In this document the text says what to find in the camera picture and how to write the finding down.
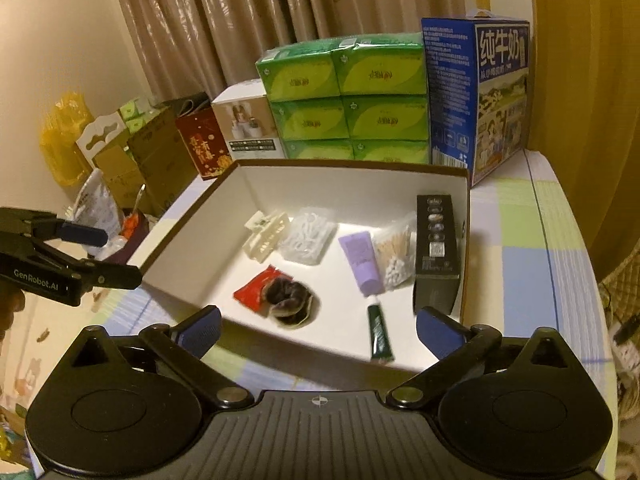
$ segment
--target black box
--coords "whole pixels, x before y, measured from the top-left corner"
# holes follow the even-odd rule
[[[419,195],[417,201],[414,313],[432,306],[451,314],[460,286],[451,196]]]

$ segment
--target blue milk box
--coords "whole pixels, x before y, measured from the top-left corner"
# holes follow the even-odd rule
[[[521,148],[529,22],[423,18],[431,161],[467,168],[472,184]]]

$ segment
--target human hand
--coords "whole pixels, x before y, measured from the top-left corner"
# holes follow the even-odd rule
[[[0,280],[0,341],[14,323],[14,312],[24,310],[24,292],[6,280]]]

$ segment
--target red pouch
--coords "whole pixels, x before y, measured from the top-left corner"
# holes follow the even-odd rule
[[[284,276],[291,279],[291,276],[286,275],[281,270],[276,269],[274,266],[269,266],[264,269],[260,274],[254,277],[244,287],[239,288],[234,292],[234,299],[242,303],[245,307],[250,308],[254,312],[258,312],[262,306],[262,289],[271,280],[274,280],[278,276]]]

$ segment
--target table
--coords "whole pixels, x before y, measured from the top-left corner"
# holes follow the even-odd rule
[[[196,179],[136,251],[141,264],[178,218],[212,181]],[[506,336],[529,336],[539,326],[560,331],[578,356],[614,416],[614,434],[598,471],[614,477],[617,396],[614,365],[591,263],[562,189],[546,158],[521,151],[471,191],[469,270],[464,323],[483,322]],[[170,324],[190,312],[162,302],[141,288],[112,290],[87,319],[111,335],[137,333],[154,322]],[[225,326],[203,361],[251,390],[342,389],[357,384],[384,389],[405,380],[400,371],[357,366],[325,374],[325,354],[301,351],[291,366],[286,349],[265,352],[270,342]]]

